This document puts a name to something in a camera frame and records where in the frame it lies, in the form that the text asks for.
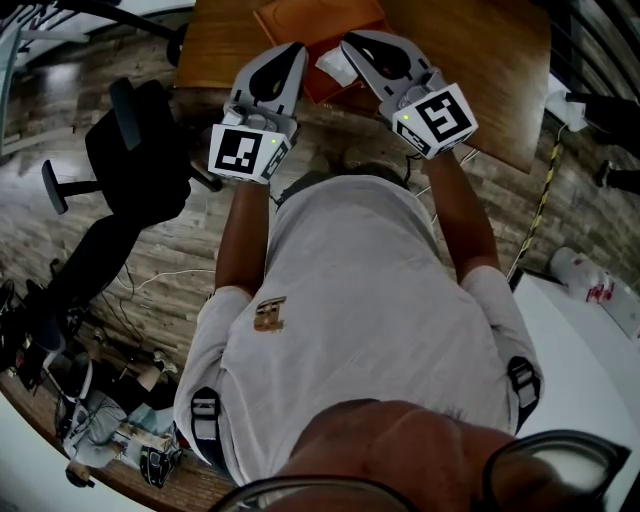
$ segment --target chair armrest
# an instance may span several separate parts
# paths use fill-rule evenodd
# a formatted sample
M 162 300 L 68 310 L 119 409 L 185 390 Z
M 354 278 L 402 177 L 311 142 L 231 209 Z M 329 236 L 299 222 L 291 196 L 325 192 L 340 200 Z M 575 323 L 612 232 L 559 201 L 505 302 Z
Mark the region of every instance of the chair armrest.
M 133 86 L 126 78 L 120 78 L 109 86 L 109 95 L 124 145 L 129 151 L 133 151 L 142 142 L 140 123 L 134 104 Z

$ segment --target white t-shirt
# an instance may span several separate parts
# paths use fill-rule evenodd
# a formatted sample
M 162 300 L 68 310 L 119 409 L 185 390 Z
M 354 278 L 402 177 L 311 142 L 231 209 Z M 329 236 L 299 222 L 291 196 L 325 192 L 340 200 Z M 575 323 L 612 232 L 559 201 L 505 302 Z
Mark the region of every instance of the white t-shirt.
M 515 432 L 498 345 L 537 368 L 520 312 L 493 268 L 451 280 L 429 228 L 412 194 L 376 177 L 337 177 L 290 198 L 257 295 L 218 289 L 198 317 L 175 404 L 192 447 L 202 387 L 221 397 L 239 484 L 276 473 L 314 416 L 348 400 L 405 400 Z

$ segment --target black bag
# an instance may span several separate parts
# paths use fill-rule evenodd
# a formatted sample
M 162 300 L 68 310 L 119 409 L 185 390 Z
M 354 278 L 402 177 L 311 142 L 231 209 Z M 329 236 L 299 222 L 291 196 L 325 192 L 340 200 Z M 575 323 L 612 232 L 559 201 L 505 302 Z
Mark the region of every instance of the black bag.
M 143 446 L 140 452 L 140 472 L 148 484 L 162 489 L 169 475 L 178 465 L 182 450 L 161 452 L 150 446 Z

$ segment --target shoulder strap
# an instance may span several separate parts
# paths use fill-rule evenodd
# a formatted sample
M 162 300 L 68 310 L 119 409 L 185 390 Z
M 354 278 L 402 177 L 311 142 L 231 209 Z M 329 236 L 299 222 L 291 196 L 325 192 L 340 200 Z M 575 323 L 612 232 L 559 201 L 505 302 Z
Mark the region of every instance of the shoulder strap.
M 511 387 L 518 395 L 518 427 L 516 429 L 518 432 L 538 406 L 541 381 L 531 362 L 522 356 L 514 356 L 509 360 L 507 375 L 511 380 Z
M 220 440 L 220 396 L 213 389 L 204 387 L 191 399 L 191 431 L 196 446 L 222 476 L 232 480 L 222 452 Z

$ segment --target yellow black striped cable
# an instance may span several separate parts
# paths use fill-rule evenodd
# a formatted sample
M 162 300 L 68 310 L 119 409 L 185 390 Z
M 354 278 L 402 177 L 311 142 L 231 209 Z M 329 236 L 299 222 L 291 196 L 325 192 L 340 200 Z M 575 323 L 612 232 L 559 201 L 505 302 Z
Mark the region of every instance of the yellow black striped cable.
M 553 180 L 553 176 L 555 173 L 555 165 L 556 160 L 558 159 L 558 153 L 560 152 L 560 134 L 562 130 L 567 126 L 566 124 L 562 126 L 558 130 L 558 135 L 556 136 L 556 143 L 553 146 L 553 151 L 551 151 L 551 162 L 549 163 L 549 171 L 547 172 L 547 181 L 544 184 L 544 190 L 542 191 L 542 196 L 540 197 L 540 202 L 538 203 L 538 208 L 536 209 L 536 214 L 533 217 L 533 221 L 529 226 L 529 231 L 527 231 L 527 236 L 522 242 L 520 246 L 520 252 L 518 252 L 518 256 L 516 257 L 513 265 L 511 266 L 511 270 L 509 270 L 509 274 L 507 275 L 507 280 L 511 279 L 513 271 L 516 269 L 518 262 L 524 258 L 524 255 L 527 254 L 527 251 L 531 248 L 533 243 L 533 236 L 536 233 L 536 229 L 540 225 L 540 221 L 542 220 L 542 212 L 544 211 L 544 207 L 549 200 L 549 187 L 551 186 L 551 181 Z

